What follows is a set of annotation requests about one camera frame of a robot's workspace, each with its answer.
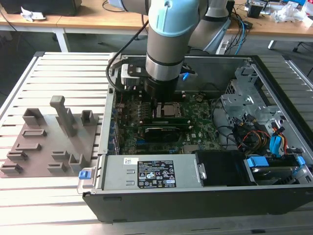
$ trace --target slotted metal surface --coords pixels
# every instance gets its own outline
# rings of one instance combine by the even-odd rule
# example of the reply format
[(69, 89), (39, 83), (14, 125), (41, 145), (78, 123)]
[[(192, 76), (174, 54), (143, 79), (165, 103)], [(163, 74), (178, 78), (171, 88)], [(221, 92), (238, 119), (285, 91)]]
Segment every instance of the slotted metal surface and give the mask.
[[(55, 114), (48, 102), (53, 95), (64, 95), (66, 107), (70, 107), (73, 113), (91, 109), (100, 114), (93, 147), (95, 164), (108, 87), (103, 72), (108, 56), (108, 53), (54, 52), (36, 58), (25, 77), (21, 77), (22, 85), (0, 121), (0, 164), (6, 159), (24, 124), (22, 115), (25, 109), (39, 107), (43, 114)], [(295, 230), (310, 234), (305, 231), (313, 228), (313, 204), (279, 216), (101, 224), (82, 196), (77, 194), (77, 184), (77, 177), (0, 179), (1, 234), (18, 234), (21, 231), (45, 235), (250, 234), (250, 230), (259, 228), (266, 232), (278, 231), (279, 228), (281, 234)]]
[[(296, 73), (293, 64), (286, 61), (282, 56), (260, 56), (260, 58), (303, 119), (313, 129), (313, 90), (311, 82)], [(272, 96), (265, 87), (263, 87), (263, 91), (270, 103), (275, 105)]]

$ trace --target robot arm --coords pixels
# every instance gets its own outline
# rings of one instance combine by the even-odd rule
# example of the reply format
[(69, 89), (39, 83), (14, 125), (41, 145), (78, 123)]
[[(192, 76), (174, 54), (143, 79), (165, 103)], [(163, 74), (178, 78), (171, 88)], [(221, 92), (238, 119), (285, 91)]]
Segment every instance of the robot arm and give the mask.
[(156, 99), (174, 92), (188, 44), (204, 49), (201, 44), (208, 45), (207, 40), (212, 40), (212, 23), (219, 25), (228, 16), (227, 0), (109, 0), (109, 3), (126, 11), (148, 13), (145, 69), (151, 77), (145, 79), (145, 90)]

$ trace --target barcode sticker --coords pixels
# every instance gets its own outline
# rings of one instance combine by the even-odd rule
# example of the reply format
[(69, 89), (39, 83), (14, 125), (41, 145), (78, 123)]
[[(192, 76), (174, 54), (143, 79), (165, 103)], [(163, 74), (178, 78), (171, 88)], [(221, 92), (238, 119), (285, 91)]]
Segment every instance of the barcode sticker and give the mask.
[(124, 165), (137, 165), (139, 158), (124, 158)]

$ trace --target gray floor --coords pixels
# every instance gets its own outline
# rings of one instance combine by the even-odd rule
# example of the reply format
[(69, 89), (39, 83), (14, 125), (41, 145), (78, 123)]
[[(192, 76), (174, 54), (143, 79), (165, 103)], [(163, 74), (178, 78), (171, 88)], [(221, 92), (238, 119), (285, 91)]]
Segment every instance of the gray floor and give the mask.
[[(23, 33), (22, 34), (35, 48), (36, 51), (60, 51), (57, 42), (52, 40), (51, 33)], [(12, 33), (13, 40), (0, 44), (0, 105), (5, 101), (15, 83), (19, 79), (31, 60), (35, 50), (30, 47), (21, 37), (19, 33)], [(68, 34), (68, 40), (72, 52), (114, 52), (118, 51), (125, 45), (131, 36), (126, 35), (103, 35), (103, 43), (97, 42), (96, 35), (92, 34)], [(147, 37), (140, 37), (141, 40), (134, 41), (126, 50), (127, 53), (145, 53)], [(313, 67), (313, 58), (310, 56), (310, 49), (313, 47), (306, 46), (307, 49), (299, 47), (297, 53), (292, 52), (297, 42), (279, 42), (274, 50), (268, 50), (267, 41), (250, 40), (243, 44), (239, 54), (242, 55), (288, 55), (299, 66), (299, 68), (307, 74)], [(202, 53), (201, 51), (193, 51), (194, 54)]]

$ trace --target white paper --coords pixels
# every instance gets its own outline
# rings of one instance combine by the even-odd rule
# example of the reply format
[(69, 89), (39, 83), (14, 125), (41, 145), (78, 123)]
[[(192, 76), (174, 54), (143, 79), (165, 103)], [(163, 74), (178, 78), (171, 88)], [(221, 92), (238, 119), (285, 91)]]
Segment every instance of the white paper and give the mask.
[(41, 12), (27, 11), (22, 7), (21, 9), (22, 9), (21, 16), (27, 21), (33, 22), (33, 20), (45, 20), (46, 19)]

